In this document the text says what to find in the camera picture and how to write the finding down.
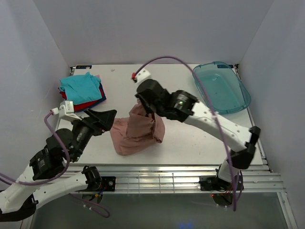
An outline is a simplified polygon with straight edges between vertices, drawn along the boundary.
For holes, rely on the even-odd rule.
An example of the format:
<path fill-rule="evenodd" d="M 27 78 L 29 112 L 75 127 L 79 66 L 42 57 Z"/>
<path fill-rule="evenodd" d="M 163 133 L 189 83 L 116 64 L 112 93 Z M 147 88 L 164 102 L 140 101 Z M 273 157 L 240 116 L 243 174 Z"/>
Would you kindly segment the dusty pink t shirt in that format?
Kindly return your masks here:
<path fill-rule="evenodd" d="M 137 101 L 128 117 L 115 118 L 110 134 L 116 153 L 129 156 L 154 144 L 161 144 L 165 125 L 160 116 L 146 113 L 142 103 Z"/>

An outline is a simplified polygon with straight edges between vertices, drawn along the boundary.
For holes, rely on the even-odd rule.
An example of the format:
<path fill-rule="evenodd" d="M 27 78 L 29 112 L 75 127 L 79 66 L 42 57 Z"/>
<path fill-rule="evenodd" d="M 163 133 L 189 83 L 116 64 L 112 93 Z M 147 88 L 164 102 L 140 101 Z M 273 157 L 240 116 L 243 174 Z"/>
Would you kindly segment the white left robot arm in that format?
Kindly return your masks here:
<path fill-rule="evenodd" d="M 86 117 L 74 113 L 73 103 L 64 101 L 47 115 L 58 115 L 59 119 L 72 124 L 72 129 L 51 129 L 52 136 L 46 146 L 30 160 L 18 179 L 1 175 L 9 187 L 0 192 L 0 220 L 21 221 L 32 216 L 43 205 L 75 191 L 95 191 L 91 199 L 102 198 L 103 192 L 115 190 L 115 177 L 102 177 L 95 166 L 85 166 L 81 172 L 56 181 L 70 163 L 77 162 L 93 136 L 110 131 L 116 110 L 97 112 L 85 110 Z"/>

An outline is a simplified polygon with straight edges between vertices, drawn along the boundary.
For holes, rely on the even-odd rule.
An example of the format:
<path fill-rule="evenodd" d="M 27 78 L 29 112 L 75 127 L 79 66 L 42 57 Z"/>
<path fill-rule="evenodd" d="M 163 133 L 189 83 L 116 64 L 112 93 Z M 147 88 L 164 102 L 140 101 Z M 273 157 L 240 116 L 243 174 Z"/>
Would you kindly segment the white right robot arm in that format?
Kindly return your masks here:
<path fill-rule="evenodd" d="M 156 113 L 168 120 L 194 126 L 223 141 L 227 157 L 217 171 L 214 184 L 220 186 L 233 183 L 239 171 L 250 166 L 261 132 L 259 127 L 240 126 L 211 111 L 186 91 L 169 93 L 158 81 L 152 79 L 146 69 L 133 73 L 132 80 L 137 85 L 135 96 L 147 113 Z"/>

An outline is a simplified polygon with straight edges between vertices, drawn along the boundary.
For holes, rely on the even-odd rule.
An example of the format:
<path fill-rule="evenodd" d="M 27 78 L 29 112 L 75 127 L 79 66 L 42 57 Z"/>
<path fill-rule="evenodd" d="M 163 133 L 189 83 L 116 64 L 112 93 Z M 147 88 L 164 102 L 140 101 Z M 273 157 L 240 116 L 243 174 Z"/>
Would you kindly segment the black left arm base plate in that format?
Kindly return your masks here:
<path fill-rule="evenodd" d="M 116 189 L 116 177 L 102 176 L 100 184 L 96 189 L 99 192 L 113 192 Z"/>

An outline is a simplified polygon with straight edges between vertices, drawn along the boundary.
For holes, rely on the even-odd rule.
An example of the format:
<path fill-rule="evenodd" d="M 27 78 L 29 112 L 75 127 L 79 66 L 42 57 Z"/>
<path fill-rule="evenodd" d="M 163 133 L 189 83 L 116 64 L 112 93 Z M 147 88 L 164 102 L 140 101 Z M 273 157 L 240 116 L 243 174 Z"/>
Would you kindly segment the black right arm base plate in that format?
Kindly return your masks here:
<path fill-rule="evenodd" d="M 244 189 L 243 175 L 236 175 L 235 177 L 236 190 Z M 199 184 L 201 191 L 220 191 L 225 192 L 233 189 L 232 183 L 223 181 L 218 177 L 200 176 Z"/>

